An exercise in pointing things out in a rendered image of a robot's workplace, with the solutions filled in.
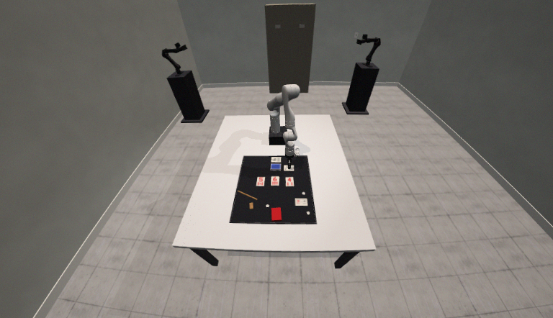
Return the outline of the red rectangular block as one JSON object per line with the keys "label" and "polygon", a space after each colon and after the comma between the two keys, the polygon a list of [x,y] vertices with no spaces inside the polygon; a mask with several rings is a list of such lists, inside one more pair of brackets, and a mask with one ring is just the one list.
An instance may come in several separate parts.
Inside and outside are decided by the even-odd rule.
{"label": "red rectangular block", "polygon": [[278,222],[282,220],[281,207],[271,208],[271,218],[273,222]]}

